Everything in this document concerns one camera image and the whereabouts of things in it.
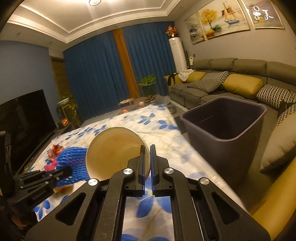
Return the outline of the blue foam net sleeve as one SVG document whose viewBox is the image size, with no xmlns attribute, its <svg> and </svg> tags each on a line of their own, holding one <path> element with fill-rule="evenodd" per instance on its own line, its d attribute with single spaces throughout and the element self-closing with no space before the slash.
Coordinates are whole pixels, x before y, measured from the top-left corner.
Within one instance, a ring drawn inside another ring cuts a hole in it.
<svg viewBox="0 0 296 241">
<path fill-rule="evenodd" d="M 56 187 L 64 187 L 73 185 L 80 181 L 88 181 L 90 179 L 86 169 L 86 153 L 87 149 L 82 147 L 69 147 L 64 149 L 56 158 L 56 170 L 64 167 L 70 167 L 72 174 L 62 178 L 57 182 Z"/>
</svg>

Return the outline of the pink plastic bag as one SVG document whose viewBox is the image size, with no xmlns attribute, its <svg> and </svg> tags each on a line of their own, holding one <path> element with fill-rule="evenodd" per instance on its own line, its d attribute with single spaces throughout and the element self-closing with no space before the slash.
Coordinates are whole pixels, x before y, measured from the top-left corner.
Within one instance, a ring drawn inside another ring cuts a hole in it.
<svg viewBox="0 0 296 241">
<path fill-rule="evenodd" d="M 45 171 L 53 171 L 56 169 L 57 164 L 58 164 L 57 160 L 53 160 L 52 162 L 48 162 L 48 164 L 44 166 L 44 170 Z"/>
</svg>

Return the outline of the red snack bag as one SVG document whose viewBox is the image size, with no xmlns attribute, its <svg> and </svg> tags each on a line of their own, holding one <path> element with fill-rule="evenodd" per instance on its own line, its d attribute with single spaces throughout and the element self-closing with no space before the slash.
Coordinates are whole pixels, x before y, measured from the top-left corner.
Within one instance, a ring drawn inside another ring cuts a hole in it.
<svg viewBox="0 0 296 241">
<path fill-rule="evenodd" d="M 48 160 L 53 162 L 63 150 L 64 147 L 60 144 L 52 145 L 48 152 Z"/>
</svg>

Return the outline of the white paper cup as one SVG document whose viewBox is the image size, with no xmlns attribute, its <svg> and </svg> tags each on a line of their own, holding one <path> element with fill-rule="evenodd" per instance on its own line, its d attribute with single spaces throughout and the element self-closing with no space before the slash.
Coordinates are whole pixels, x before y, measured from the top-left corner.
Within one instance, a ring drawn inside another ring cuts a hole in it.
<svg viewBox="0 0 296 241">
<path fill-rule="evenodd" d="M 145 178 L 148 178 L 151 159 L 149 148 L 140 135 L 124 126 L 104 129 L 91 141 L 86 153 L 86 169 L 90 178 L 106 180 L 127 167 L 128 161 L 145 150 Z"/>
</svg>

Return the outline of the box on coffee table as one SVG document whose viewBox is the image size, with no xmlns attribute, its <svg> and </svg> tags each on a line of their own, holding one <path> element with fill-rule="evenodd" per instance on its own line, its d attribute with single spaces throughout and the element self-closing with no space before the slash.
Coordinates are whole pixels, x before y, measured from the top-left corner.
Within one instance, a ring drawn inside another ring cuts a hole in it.
<svg viewBox="0 0 296 241">
<path fill-rule="evenodd" d="M 129 98 L 129 99 L 125 99 L 121 102 L 119 102 L 118 106 L 120 108 L 126 107 L 126 106 L 130 106 L 134 104 L 134 98 Z"/>
</svg>

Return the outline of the blue curtain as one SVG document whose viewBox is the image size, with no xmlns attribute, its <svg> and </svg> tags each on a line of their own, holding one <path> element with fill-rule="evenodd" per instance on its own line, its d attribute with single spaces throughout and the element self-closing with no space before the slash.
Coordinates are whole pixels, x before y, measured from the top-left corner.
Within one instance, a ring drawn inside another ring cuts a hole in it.
<svg viewBox="0 0 296 241">
<path fill-rule="evenodd" d="M 173 22 L 155 22 L 123 28 L 135 79 L 156 77 L 162 96 L 168 94 L 164 76 L 175 72 L 166 28 Z M 130 98 L 123 66 L 111 31 L 85 40 L 63 52 L 71 92 L 85 121 L 118 109 Z"/>
</svg>

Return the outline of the orange curtain strip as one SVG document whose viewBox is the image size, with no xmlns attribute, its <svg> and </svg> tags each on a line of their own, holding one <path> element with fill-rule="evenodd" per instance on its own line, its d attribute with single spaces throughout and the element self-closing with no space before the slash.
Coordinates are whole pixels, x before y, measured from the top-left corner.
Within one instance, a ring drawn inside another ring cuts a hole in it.
<svg viewBox="0 0 296 241">
<path fill-rule="evenodd" d="M 128 53 L 125 37 L 122 29 L 113 30 L 113 36 L 122 64 L 123 73 L 125 75 L 126 84 L 131 98 L 140 98 L 137 81 L 133 71 L 130 55 Z"/>
</svg>

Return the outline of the beige cushion near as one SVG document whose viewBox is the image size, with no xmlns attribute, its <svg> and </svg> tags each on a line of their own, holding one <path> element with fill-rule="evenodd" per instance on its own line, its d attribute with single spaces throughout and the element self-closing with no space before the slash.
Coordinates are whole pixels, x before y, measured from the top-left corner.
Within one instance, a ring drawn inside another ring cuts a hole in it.
<svg viewBox="0 0 296 241">
<path fill-rule="evenodd" d="M 261 173 L 269 172 L 295 157 L 295 131 L 293 113 L 273 130 L 262 156 Z"/>
</svg>

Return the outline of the potted green floor plant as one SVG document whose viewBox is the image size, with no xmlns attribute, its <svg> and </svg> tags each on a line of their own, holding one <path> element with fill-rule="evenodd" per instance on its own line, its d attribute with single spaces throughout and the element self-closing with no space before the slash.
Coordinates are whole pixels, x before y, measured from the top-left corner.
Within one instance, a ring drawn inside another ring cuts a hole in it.
<svg viewBox="0 0 296 241">
<path fill-rule="evenodd" d="M 145 97 L 154 96 L 158 94 L 156 77 L 153 74 L 144 77 L 140 81 L 138 86 L 142 89 L 142 92 Z"/>
</svg>

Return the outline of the yellow cushion middle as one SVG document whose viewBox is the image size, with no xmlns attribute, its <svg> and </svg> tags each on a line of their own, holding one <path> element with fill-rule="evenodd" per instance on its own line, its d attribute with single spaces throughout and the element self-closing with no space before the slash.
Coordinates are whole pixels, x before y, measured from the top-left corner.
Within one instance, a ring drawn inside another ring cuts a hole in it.
<svg viewBox="0 0 296 241">
<path fill-rule="evenodd" d="M 264 87 L 264 83 L 260 78 L 241 74 L 231 74 L 223 83 L 223 88 L 227 92 L 253 100 L 256 99 L 256 95 L 262 87 Z"/>
</svg>

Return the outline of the yellow cushion far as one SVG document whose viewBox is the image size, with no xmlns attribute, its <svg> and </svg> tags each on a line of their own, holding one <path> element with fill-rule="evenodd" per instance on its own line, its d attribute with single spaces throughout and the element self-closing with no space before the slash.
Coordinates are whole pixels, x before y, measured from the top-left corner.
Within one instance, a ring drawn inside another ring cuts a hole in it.
<svg viewBox="0 0 296 241">
<path fill-rule="evenodd" d="M 192 83 L 192 82 L 195 82 L 195 81 L 199 81 L 199 80 L 201 80 L 205 75 L 206 75 L 206 72 L 194 71 L 194 72 L 192 72 L 192 73 L 188 76 L 186 82 L 187 82 L 187 83 Z"/>
</svg>

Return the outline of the white cloth on sofa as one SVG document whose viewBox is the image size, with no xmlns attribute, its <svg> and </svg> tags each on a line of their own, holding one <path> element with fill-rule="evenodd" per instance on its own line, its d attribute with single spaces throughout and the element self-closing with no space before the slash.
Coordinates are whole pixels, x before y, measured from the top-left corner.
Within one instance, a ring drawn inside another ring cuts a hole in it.
<svg viewBox="0 0 296 241">
<path fill-rule="evenodd" d="M 186 82 L 188 77 L 195 72 L 193 69 L 182 70 L 178 73 L 178 77 L 182 82 Z"/>
</svg>

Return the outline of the white standing air conditioner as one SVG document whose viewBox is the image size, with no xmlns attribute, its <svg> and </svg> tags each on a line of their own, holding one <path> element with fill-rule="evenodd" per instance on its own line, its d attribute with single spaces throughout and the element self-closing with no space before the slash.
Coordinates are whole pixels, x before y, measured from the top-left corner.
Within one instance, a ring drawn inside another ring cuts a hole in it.
<svg viewBox="0 0 296 241">
<path fill-rule="evenodd" d="M 170 38 L 169 44 L 171 47 L 171 52 L 173 55 L 176 71 L 180 72 L 183 70 L 187 70 L 187 61 L 181 39 L 179 37 Z"/>
</svg>

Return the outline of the flower decoration on conditioner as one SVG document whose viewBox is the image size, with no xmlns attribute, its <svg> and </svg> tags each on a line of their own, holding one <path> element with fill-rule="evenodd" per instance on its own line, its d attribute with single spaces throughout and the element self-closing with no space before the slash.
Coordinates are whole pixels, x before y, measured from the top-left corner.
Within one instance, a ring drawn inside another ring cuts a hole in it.
<svg viewBox="0 0 296 241">
<path fill-rule="evenodd" d="M 175 25 L 169 25 L 167 28 L 166 28 L 166 35 L 169 37 L 169 38 L 175 38 L 175 37 L 178 37 L 178 29 Z"/>
</svg>

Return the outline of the left landscape painting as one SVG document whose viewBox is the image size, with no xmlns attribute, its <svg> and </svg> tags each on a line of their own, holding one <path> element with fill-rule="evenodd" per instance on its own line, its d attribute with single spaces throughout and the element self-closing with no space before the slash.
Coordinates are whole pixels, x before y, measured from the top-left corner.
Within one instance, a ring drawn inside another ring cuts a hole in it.
<svg viewBox="0 0 296 241">
<path fill-rule="evenodd" d="M 194 13 L 186 18 L 185 25 L 190 34 L 192 45 L 203 42 L 205 40 L 197 13 Z"/>
</svg>

